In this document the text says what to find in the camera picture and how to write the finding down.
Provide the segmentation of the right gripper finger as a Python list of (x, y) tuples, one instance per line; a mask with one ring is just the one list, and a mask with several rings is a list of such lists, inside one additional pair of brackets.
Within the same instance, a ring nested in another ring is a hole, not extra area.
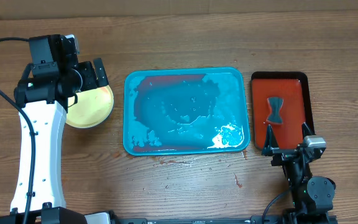
[(272, 125), (269, 124), (267, 126), (267, 132), (266, 132), (266, 138), (265, 143), (262, 149), (262, 155), (263, 156), (272, 156), (274, 155), (275, 151), (279, 150), (279, 146), (277, 143), (277, 140), (275, 138), (275, 135), (273, 133)]
[(306, 122), (304, 122), (301, 125), (301, 130), (302, 130), (302, 135), (303, 135), (303, 139), (307, 136), (313, 136), (314, 135), (314, 131), (311, 130), (311, 128), (307, 125)]

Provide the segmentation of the yellow-green plate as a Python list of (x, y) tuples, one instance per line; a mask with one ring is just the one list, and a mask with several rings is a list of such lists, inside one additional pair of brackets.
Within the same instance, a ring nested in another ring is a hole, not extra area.
[(109, 85), (88, 90), (68, 99), (66, 124), (74, 128), (92, 128), (101, 124), (112, 112), (114, 95)]

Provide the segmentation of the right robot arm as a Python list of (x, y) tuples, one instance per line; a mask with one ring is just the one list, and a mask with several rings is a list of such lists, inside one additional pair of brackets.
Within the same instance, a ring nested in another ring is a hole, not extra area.
[[(267, 126), (262, 155), (272, 157), (272, 166), (282, 167), (289, 188), (266, 206), (261, 223), (337, 223), (336, 217), (328, 214), (333, 209), (335, 182), (327, 177), (314, 176), (310, 170), (310, 163), (323, 155), (326, 141), (313, 134), (306, 123), (302, 124), (302, 133), (303, 141), (295, 149), (280, 149), (272, 126)], [(288, 194), (293, 199), (293, 208), (269, 218), (270, 207)]]

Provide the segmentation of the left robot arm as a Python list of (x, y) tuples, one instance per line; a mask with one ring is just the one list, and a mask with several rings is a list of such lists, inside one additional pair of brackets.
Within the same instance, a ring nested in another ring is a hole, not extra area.
[(103, 62), (79, 62), (74, 35), (26, 41), (32, 61), (11, 100), (21, 121), (19, 175), (10, 213), (0, 223), (115, 223), (111, 212), (84, 215), (67, 209), (61, 172), (68, 99), (108, 85)]

